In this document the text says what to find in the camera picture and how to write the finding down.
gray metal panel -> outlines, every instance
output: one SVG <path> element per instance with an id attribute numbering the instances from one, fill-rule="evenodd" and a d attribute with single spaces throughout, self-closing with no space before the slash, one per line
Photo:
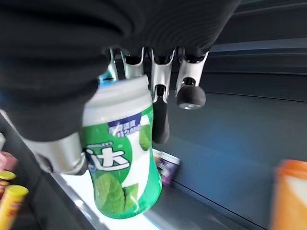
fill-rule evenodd
<path id="1" fill-rule="evenodd" d="M 276 166 L 307 161 L 307 104 L 208 93 L 184 111 L 171 92 L 168 106 L 171 136 L 156 148 L 181 158 L 176 181 L 268 228 Z"/>
<path id="2" fill-rule="evenodd" d="M 177 189 L 164 187 L 157 203 L 144 215 L 164 230 L 245 230 Z"/>

silver metal joint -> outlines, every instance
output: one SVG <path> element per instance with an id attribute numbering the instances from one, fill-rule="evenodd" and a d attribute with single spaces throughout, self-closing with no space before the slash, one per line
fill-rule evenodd
<path id="1" fill-rule="evenodd" d="M 123 60 L 123 63 L 124 63 L 126 79 L 139 77 L 144 74 L 144 69 L 143 69 L 144 47 L 142 48 L 142 51 L 141 51 L 141 61 L 135 65 L 127 64 L 125 55 L 123 54 L 122 51 L 120 52 L 120 54 L 121 54 L 121 59 Z"/>
<path id="2" fill-rule="evenodd" d="M 175 91 L 176 97 L 177 97 L 179 90 L 184 85 L 185 78 L 194 79 L 195 81 L 194 86 L 199 86 L 203 66 L 207 59 L 208 53 L 209 52 L 205 54 L 204 59 L 202 61 L 199 61 L 197 63 L 191 63 L 185 60 L 184 58 L 182 59 L 181 64 L 180 64 L 179 73 L 178 73 L 177 83 L 176 83 L 176 91 Z"/>
<path id="3" fill-rule="evenodd" d="M 171 59 L 166 64 L 158 64 L 154 61 L 154 51 L 152 50 L 152 84 L 151 91 L 153 102 L 156 102 L 158 99 L 157 96 L 157 85 L 165 86 L 165 93 L 163 94 L 163 101 L 167 103 L 167 97 L 169 94 L 169 84 L 171 81 L 171 73 L 172 73 L 172 62 L 174 59 L 175 50 L 171 55 Z"/>
<path id="4" fill-rule="evenodd" d="M 77 174 L 86 167 L 87 160 L 78 133 L 56 141 L 39 142 L 24 138 L 23 141 L 33 152 L 41 169 L 48 173 Z"/>

